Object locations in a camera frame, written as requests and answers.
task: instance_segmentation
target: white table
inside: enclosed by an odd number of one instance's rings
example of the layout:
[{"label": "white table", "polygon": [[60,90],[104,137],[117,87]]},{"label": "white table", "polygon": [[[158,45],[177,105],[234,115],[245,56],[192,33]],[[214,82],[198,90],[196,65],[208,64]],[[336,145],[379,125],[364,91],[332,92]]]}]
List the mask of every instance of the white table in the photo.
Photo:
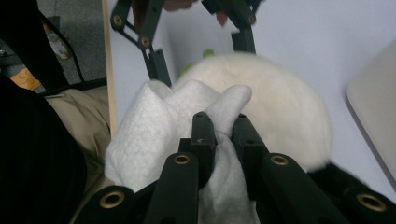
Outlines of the white table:
[{"label": "white table", "polygon": [[[115,0],[103,0],[112,131],[148,80],[140,51],[111,30],[108,16]],[[162,48],[171,78],[204,49],[233,50],[230,22],[220,28],[200,3],[190,10],[163,12],[154,48]],[[365,142],[348,107],[349,81],[396,38],[394,0],[267,0],[257,13],[253,33],[258,55],[288,68],[325,100],[333,121],[332,160],[396,202],[396,193]]]}]

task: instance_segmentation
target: plastic bottle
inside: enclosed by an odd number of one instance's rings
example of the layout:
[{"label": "plastic bottle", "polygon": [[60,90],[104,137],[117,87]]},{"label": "plastic bottle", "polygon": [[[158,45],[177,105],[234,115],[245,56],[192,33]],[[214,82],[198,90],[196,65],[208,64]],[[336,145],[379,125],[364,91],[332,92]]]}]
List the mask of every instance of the plastic bottle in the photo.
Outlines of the plastic bottle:
[{"label": "plastic bottle", "polygon": [[49,40],[53,52],[63,60],[69,59],[70,52],[59,36],[53,33],[53,31],[51,31],[51,29],[46,24],[44,24],[44,31],[46,32],[47,39]]}]

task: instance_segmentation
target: black cable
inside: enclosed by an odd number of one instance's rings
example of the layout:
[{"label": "black cable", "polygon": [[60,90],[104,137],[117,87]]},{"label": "black cable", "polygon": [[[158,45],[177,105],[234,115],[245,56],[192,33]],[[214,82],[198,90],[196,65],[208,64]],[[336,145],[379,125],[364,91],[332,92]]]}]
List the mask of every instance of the black cable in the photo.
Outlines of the black cable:
[{"label": "black cable", "polygon": [[41,11],[38,11],[38,12],[40,13],[41,20],[42,20],[44,23],[46,23],[46,24],[48,25],[48,27],[49,27],[57,36],[59,36],[59,38],[61,38],[61,40],[62,40],[62,41],[66,44],[66,46],[69,48],[69,50],[70,50],[70,52],[71,52],[71,54],[72,54],[73,61],[74,61],[74,63],[75,63],[77,72],[78,72],[79,79],[81,80],[81,82],[85,82],[84,77],[82,76],[82,73],[81,73],[81,69],[79,68],[79,63],[78,63],[77,55],[76,55],[76,53],[73,51],[73,48],[72,48],[72,46],[70,45],[70,43],[66,40],[66,38],[64,38],[64,36],[61,34],[61,32],[59,32],[59,30],[52,24],[52,22],[51,22],[49,19],[47,19],[47,17],[45,17],[45,16],[43,15],[43,13],[41,13]]}]

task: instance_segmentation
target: folded cloth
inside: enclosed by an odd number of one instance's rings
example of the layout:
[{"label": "folded cloth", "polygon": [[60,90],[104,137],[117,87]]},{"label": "folded cloth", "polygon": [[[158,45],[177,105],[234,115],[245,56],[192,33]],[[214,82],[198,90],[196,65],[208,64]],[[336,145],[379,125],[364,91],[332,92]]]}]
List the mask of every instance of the folded cloth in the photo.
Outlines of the folded cloth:
[{"label": "folded cloth", "polygon": [[177,91],[158,81],[146,83],[106,151],[106,176],[133,191],[154,182],[165,159],[177,152],[180,138],[191,137],[192,116],[205,111],[219,144],[214,172],[200,190],[200,223],[254,223],[243,171],[230,140],[233,123],[250,97],[247,86],[218,93],[196,80]]}]

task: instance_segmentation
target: stuffed animal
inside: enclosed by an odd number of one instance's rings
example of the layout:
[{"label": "stuffed animal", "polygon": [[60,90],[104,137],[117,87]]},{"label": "stuffed animal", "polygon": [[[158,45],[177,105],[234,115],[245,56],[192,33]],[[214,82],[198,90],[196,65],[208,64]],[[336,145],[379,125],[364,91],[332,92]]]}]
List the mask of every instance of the stuffed animal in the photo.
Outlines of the stuffed animal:
[{"label": "stuffed animal", "polygon": [[208,57],[191,66],[172,87],[196,79],[218,92],[234,85],[252,89],[247,115],[271,152],[294,158],[306,171],[323,168],[332,153],[332,121],[327,107],[306,82],[250,53]]}]

